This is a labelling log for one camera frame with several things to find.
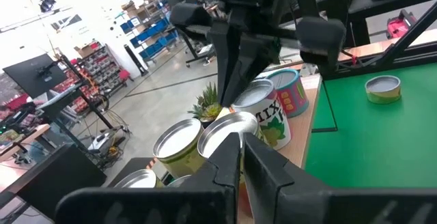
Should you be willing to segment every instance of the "small potted plant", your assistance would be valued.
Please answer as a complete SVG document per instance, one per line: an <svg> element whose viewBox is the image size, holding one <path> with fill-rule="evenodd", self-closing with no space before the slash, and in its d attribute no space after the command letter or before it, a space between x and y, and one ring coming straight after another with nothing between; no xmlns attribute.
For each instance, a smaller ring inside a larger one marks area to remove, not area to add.
<svg viewBox="0 0 437 224"><path fill-rule="evenodd" d="M206 128L219 116L221 109L221 105L217 103L216 85L209 83L202 95L197 97L197 104L193 104L193 109L188 113L193 114Z"/></svg>

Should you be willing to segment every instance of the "green table surface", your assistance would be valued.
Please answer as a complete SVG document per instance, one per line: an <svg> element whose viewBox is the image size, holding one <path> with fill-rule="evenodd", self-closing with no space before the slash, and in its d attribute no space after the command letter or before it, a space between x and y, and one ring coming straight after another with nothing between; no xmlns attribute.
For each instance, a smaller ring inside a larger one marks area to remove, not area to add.
<svg viewBox="0 0 437 224"><path fill-rule="evenodd" d="M364 84L389 74L401 79L392 104L367 100ZM313 133L306 170L338 187L437 186L437 64L326 82L338 132ZM332 126L323 90L314 128Z"/></svg>

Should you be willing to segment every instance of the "white wall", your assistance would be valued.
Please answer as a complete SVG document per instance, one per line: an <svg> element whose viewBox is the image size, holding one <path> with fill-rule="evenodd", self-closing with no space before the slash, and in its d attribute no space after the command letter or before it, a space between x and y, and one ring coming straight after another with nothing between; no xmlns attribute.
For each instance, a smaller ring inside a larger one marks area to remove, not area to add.
<svg viewBox="0 0 437 224"><path fill-rule="evenodd" d="M0 0L0 5L3 4L3 8L8 8L8 10L4 10L8 14L0 16L0 28L40 14L39 0L14 0L14 5L11 5L10 1ZM133 48L132 44L125 37L119 37L119 30L110 30L110 27L119 29L119 25L113 24L115 15L121 11L117 0L56 1L56 8L71 6L74 10L49 16L18 29L0 33L0 72L3 72L4 67L51 52L52 46L48 40L49 38L53 48L60 48L69 59L79 57L73 49L75 46L82 46L95 38L104 44L109 44L111 49L116 49L117 61L131 73L132 77L139 76L137 67L124 50L125 44ZM75 13L83 19L82 22L70 25L58 33L50 26L53 21L61 20L68 14ZM79 33L84 27L87 28L87 33Z"/></svg>

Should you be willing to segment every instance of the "cardboard box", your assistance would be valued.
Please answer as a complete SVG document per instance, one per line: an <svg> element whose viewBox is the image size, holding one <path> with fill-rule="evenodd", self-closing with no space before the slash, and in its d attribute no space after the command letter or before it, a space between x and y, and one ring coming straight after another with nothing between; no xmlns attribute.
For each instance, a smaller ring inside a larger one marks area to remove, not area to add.
<svg viewBox="0 0 437 224"><path fill-rule="evenodd" d="M94 52L90 45L86 45L83 48L75 46L74 49L81 57L87 57Z"/></svg>

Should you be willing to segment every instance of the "can lid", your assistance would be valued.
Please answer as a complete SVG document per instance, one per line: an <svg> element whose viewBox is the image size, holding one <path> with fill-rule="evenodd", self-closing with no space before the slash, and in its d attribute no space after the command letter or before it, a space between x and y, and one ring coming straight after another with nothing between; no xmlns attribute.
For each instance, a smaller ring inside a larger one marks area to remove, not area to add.
<svg viewBox="0 0 437 224"><path fill-rule="evenodd" d="M238 132L240 134L241 147L242 133L251 132L256 135L258 129L257 119L249 112L239 111L230 113L211 123L204 130L199 138L197 150L204 158L209 158L231 132Z"/></svg>
<svg viewBox="0 0 437 224"><path fill-rule="evenodd" d="M232 104L233 107L249 107L265 99L274 89L273 82L268 79L252 81L246 90Z"/></svg>
<svg viewBox="0 0 437 224"><path fill-rule="evenodd" d="M156 174L151 169L140 169L126 176L115 188L154 188Z"/></svg>
<svg viewBox="0 0 437 224"><path fill-rule="evenodd" d="M180 185L182 185L182 183L184 183L187 179L189 179L190 176L191 175L182 176L181 178L178 178L174 180L172 183L168 184L167 187L179 187Z"/></svg>
<svg viewBox="0 0 437 224"><path fill-rule="evenodd" d="M281 89L296 81L298 77L299 72L296 70L279 70L267 76L267 79L274 83L274 88Z"/></svg>
<svg viewBox="0 0 437 224"><path fill-rule="evenodd" d="M195 118L183 120L167 129L155 143L153 154L157 158L167 158L182 151L196 139L201 123Z"/></svg>

